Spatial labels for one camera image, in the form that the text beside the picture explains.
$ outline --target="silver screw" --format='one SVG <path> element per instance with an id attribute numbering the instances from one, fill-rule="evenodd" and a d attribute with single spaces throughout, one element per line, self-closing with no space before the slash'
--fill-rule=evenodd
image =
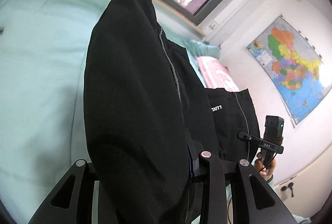
<path id="1" fill-rule="evenodd" d="M 242 165 L 242 166 L 249 166 L 249 161 L 247 161 L 246 159 L 241 159 L 240 160 L 240 164 Z"/>
<path id="2" fill-rule="evenodd" d="M 210 153 L 209 151 L 203 151 L 203 152 L 201 153 L 201 155 L 202 155 L 202 157 L 204 157 L 204 158 L 209 158 L 209 157 L 211 157 L 211 153 Z"/>
<path id="3" fill-rule="evenodd" d="M 82 167 L 85 164 L 85 161 L 83 159 L 80 159 L 78 161 L 76 161 L 76 166 L 77 167 Z"/>

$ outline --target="map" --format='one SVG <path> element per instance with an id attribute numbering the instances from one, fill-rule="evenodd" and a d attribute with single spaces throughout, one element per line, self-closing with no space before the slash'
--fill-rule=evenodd
<path id="1" fill-rule="evenodd" d="M 278 17 L 247 50 L 269 75 L 296 124 L 326 96 L 332 85 L 320 81 L 323 65 L 308 42 Z"/>

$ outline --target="wall socket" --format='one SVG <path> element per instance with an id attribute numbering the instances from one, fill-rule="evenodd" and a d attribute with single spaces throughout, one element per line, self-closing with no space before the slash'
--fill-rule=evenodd
<path id="1" fill-rule="evenodd" d="M 216 21 L 213 21 L 213 22 L 209 25 L 209 27 L 213 30 L 213 29 L 215 29 L 215 28 L 217 27 L 217 25 L 218 25 L 218 23 L 217 23 Z"/>

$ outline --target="black cable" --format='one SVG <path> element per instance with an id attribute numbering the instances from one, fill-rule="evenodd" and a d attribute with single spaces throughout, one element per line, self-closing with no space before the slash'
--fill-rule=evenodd
<path id="1" fill-rule="evenodd" d="M 273 158 L 270 160 L 270 162 L 268 163 L 268 166 L 272 163 L 272 161 L 274 160 L 274 158 L 276 157 L 277 153 L 274 154 Z M 232 224 L 232 222 L 230 222 L 230 219 L 229 219 L 229 206 L 230 206 L 230 202 L 232 201 L 232 197 L 230 198 L 229 202 L 228 202 L 228 206 L 227 206 L 227 218 L 228 218 L 228 222 L 230 224 Z"/>

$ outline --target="black cloth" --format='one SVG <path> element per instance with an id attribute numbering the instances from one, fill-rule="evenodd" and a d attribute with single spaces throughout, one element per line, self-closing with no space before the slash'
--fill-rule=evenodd
<path id="1" fill-rule="evenodd" d="M 218 141 L 205 90 L 185 49 L 162 32 L 151 0 L 112 0 L 94 27 L 84 120 L 120 224 L 191 221 L 185 129 L 215 154 Z"/>
<path id="2" fill-rule="evenodd" d="M 240 92 L 228 92 L 224 88 L 206 88 L 215 122 L 219 142 L 219 154 L 222 159 L 237 162 L 247 159 L 248 142 L 237 137 L 244 131 L 260 137 L 255 108 L 248 89 Z M 250 144 L 248 160 L 253 161 L 258 150 L 257 144 Z"/>

